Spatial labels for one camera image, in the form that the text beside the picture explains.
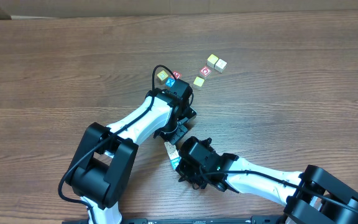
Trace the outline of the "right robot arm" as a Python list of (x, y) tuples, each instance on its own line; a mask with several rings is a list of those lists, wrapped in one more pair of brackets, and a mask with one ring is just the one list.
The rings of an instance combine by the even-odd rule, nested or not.
[(185, 154), (172, 165), (195, 190), (212, 185), (282, 205), (283, 223), (358, 223), (358, 192), (318, 166), (284, 172), (215, 152)]

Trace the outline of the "blue L block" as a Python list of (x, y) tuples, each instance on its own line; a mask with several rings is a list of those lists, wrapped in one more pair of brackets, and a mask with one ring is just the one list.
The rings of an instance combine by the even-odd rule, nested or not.
[(175, 170), (177, 168), (177, 166), (180, 163), (180, 160), (181, 160), (181, 157), (176, 157), (176, 158), (170, 159), (170, 163), (172, 165), (173, 170)]

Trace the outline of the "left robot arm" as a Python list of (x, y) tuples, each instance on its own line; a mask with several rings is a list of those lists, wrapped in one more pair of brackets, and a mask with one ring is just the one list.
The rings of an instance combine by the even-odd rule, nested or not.
[(192, 93), (148, 92), (144, 102), (125, 118), (103, 126), (87, 127), (58, 194), (82, 204), (88, 211), (85, 223), (120, 223), (118, 201), (124, 193), (135, 157), (149, 136), (161, 136), (175, 144), (186, 133), (184, 124), (195, 118)]

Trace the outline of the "white animal block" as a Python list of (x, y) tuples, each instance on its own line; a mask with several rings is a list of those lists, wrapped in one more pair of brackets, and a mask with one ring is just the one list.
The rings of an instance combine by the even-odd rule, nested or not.
[(164, 142), (164, 146), (165, 146), (167, 152), (172, 151), (174, 148), (173, 145), (169, 141)]

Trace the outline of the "white W block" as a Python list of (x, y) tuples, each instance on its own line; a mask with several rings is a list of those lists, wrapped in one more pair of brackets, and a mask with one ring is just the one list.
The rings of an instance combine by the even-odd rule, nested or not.
[(174, 148), (167, 149), (167, 153), (171, 161), (180, 158), (178, 151)]

